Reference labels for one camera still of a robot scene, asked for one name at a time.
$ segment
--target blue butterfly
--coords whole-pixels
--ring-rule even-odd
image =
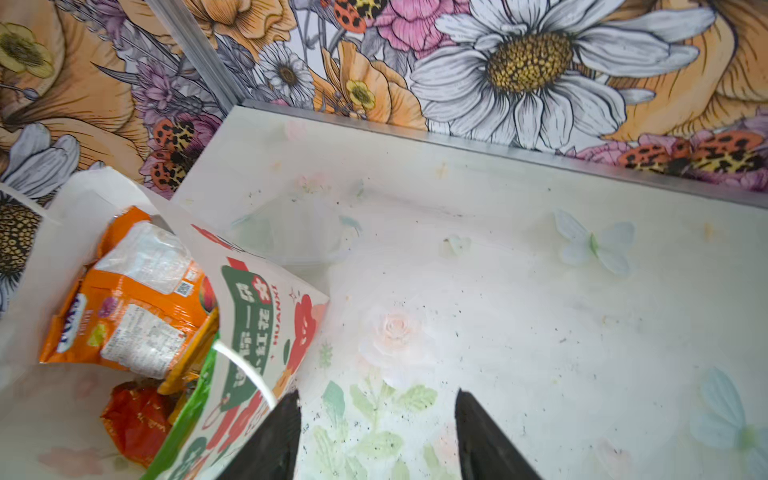
[[[700,391],[709,411],[691,416],[690,434],[713,449],[742,452],[752,478],[767,479],[768,429],[747,425],[741,398],[728,375],[710,369]]]

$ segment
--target qr code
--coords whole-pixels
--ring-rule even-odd
[[[176,287],[176,293],[181,296],[189,296],[190,293],[192,293],[192,287],[193,285],[191,283],[181,280],[179,286]]]

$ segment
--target white table surface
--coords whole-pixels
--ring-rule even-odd
[[[716,367],[747,422],[768,427],[768,211],[247,108],[227,117],[174,202],[227,232],[302,176],[362,233],[333,264],[291,267],[331,297],[296,381],[297,478],[355,478],[357,462],[367,478],[390,478],[397,462],[410,478],[458,478],[459,388],[543,478],[749,478],[744,453],[697,442],[689,418]],[[594,231],[634,222],[633,274],[564,265],[555,208]],[[446,255],[451,235],[472,239],[468,251]],[[359,354],[372,311],[421,318],[433,340],[432,365],[410,373],[434,405],[397,405],[406,389],[382,404],[376,431],[402,439],[385,458],[361,449],[372,425],[350,394],[366,378],[381,385]],[[347,435],[321,398],[332,381]],[[332,441],[325,463],[320,429]]]

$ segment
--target nutrition label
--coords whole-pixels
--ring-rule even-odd
[[[131,304],[101,356],[139,375],[162,379],[185,339],[180,330]]]

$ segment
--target white butterfly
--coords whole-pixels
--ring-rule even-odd
[[[560,235],[571,241],[560,250],[564,263],[579,266],[595,256],[612,273],[619,276],[630,274],[627,250],[634,243],[634,223],[619,222],[595,235],[573,215],[558,208],[554,211],[554,224]]]
[[[690,434],[713,449],[742,452],[752,478],[768,478],[768,429],[746,424],[744,406],[728,375],[719,369],[710,369],[700,391],[710,411],[691,415]]]

